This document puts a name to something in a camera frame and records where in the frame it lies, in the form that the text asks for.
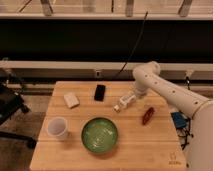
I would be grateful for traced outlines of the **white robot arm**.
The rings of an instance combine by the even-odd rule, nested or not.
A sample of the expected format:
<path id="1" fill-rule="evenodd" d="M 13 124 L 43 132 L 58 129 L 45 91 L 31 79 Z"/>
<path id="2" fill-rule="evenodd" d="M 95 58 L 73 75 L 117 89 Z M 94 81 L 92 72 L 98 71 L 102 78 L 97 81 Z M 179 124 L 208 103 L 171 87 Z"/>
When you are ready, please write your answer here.
<path id="1" fill-rule="evenodd" d="M 161 78 L 155 61 L 138 65 L 132 74 L 138 96 L 151 88 L 192 119 L 186 171 L 213 171 L 213 100 Z"/>

